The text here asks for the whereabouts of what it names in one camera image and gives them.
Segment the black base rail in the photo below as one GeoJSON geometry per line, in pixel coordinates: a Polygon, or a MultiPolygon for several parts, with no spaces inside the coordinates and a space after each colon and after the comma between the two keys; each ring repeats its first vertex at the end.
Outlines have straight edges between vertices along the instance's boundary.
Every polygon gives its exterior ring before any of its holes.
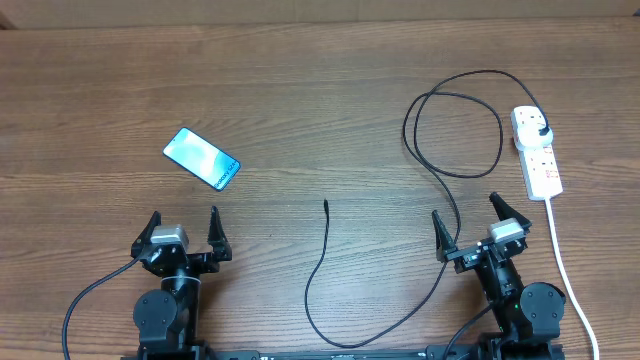
{"type": "MultiPolygon", "coordinates": [[[[124,356],[120,359],[215,359],[215,360],[440,360],[443,358],[444,345],[431,345],[420,350],[356,350],[356,351],[311,351],[311,352],[280,352],[260,353],[258,351],[219,351],[209,355],[200,356],[197,351],[179,354],[144,353],[124,356]]],[[[515,353],[503,352],[501,359],[553,359],[564,360],[565,354],[561,345],[551,348],[549,357],[541,352],[533,355],[515,355],[515,353]]],[[[473,345],[455,345],[449,350],[446,359],[471,360],[471,359],[497,359],[491,356],[479,355],[473,345]]]]}

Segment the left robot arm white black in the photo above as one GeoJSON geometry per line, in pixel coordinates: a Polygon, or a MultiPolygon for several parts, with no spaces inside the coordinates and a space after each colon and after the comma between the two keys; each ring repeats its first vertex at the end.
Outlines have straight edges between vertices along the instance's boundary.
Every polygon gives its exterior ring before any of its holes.
{"type": "Polygon", "coordinates": [[[219,210],[211,209],[208,252],[189,253],[189,238],[180,224],[163,225],[154,212],[131,246],[131,256],[161,279],[160,287],[141,295],[133,309],[139,331],[138,359],[199,359],[216,357],[197,335],[203,274],[217,273],[232,259],[219,210]]]}

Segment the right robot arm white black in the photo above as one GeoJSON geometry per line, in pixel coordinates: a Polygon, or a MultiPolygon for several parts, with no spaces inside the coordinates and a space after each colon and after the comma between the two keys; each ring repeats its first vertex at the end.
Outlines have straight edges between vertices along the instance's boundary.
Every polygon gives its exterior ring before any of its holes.
{"type": "Polygon", "coordinates": [[[436,258],[453,263],[457,273],[474,271],[488,305],[451,338],[448,344],[430,345],[429,359],[562,359],[560,336],[566,295],[555,285],[533,282],[525,285],[512,258],[527,249],[526,236],[532,222],[509,206],[497,193],[489,196],[499,218],[488,227],[488,237],[460,249],[439,214],[432,213],[436,234],[436,258]],[[499,327],[483,333],[476,343],[459,345],[458,339],[481,317],[491,312],[499,327]]]}

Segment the white power strip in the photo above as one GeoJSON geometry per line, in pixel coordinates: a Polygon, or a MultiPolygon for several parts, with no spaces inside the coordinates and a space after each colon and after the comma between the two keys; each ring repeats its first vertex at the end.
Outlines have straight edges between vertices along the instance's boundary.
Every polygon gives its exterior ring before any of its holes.
{"type": "MultiPolygon", "coordinates": [[[[539,108],[535,106],[518,106],[512,110],[510,118],[513,139],[517,123],[537,124],[541,130],[546,128],[545,119],[539,108]]],[[[545,201],[563,192],[552,143],[549,146],[531,151],[518,150],[518,154],[527,195],[530,200],[545,201]]]]}

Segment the blue Samsung Galaxy smartphone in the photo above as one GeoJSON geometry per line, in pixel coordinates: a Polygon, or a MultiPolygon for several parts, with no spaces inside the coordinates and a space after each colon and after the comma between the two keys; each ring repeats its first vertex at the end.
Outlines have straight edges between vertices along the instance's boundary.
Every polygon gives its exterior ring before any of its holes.
{"type": "Polygon", "coordinates": [[[186,127],[168,142],[163,154],[216,191],[223,191],[241,169],[237,159],[186,127]]]}

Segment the white charger adapter plug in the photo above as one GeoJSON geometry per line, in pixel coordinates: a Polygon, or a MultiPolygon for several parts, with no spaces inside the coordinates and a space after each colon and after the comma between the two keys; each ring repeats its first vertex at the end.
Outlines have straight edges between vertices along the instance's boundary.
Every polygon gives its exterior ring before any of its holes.
{"type": "Polygon", "coordinates": [[[553,142],[553,139],[554,134],[551,129],[545,134],[542,134],[537,124],[526,125],[517,123],[514,129],[514,143],[519,151],[531,151],[549,146],[553,142]]]}

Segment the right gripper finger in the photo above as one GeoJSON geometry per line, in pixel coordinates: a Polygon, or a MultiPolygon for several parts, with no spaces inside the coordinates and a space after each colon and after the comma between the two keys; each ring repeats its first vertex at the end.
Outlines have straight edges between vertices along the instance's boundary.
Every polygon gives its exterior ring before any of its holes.
{"type": "Polygon", "coordinates": [[[437,210],[431,213],[435,230],[436,258],[440,262],[448,262],[449,255],[458,250],[454,239],[447,230],[437,210]]]}
{"type": "Polygon", "coordinates": [[[528,218],[508,205],[497,192],[492,192],[489,195],[489,200],[492,203],[494,210],[501,221],[515,219],[524,231],[528,231],[532,226],[532,222],[528,218]]]}

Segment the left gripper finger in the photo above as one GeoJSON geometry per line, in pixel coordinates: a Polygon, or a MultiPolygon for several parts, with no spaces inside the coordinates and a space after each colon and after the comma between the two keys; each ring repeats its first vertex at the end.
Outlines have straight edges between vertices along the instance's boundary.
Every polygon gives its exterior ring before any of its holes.
{"type": "Polygon", "coordinates": [[[214,254],[231,253],[231,246],[224,233],[220,213],[216,206],[211,208],[207,243],[212,247],[214,254]]]}
{"type": "Polygon", "coordinates": [[[151,241],[153,230],[161,224],[161,214],[158,211],[154,211],[147,225],[136,237],[133,242],[133,246],[144,246],[151,241]]]}

